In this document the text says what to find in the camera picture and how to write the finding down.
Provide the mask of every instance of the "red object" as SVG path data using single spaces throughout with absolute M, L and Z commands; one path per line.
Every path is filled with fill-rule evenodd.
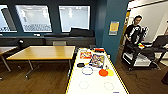
M 101 48 L 95 48 L 95 51 L 102 51 L 102 52 L 104 52 L 104 49 L 101 49 Z
M 108 71 L 106 71 L 106 70 L 104 70 L 104 69 L 101 69 L 101 70 L 99 71 L 99 75 L 100 75 L 100 76 L 107 76 L 107 75 L 108 75 Z

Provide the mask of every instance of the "monitor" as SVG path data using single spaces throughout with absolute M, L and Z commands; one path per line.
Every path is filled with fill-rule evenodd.
M 159 35 L 152 44 L 152 47 L 163 47 L 168 43 L 168 35 Z

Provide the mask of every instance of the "box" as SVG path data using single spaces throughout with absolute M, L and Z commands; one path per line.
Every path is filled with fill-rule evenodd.
M 123 59 L 128 63 L 131 64 L 132 59 L 133 59 L 133 55 L 129 54 L 129 53 L 124 53 L 123 54 Z M 144 55 L 142 54 L 138 54 L 137 59 L 134 63 L 134 66 L 138 66 L 138 67 L 149 67 L 151 61 Z

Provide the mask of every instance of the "paper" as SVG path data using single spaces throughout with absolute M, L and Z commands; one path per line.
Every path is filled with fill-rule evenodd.
M 118 27 L 119 27 L 118 21 L 111 21 L 109 35 L 117 35 Z

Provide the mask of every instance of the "window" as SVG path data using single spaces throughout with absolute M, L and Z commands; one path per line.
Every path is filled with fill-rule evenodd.
M 7 5 L 0 5 L 0 32 L 17 32 Z
M 90 6 L 59 6 L 62 32 L 71 27 L 89 29 Z
M 52 32 L 48 7 L 42 5 L 16 5 L 24 32 Z

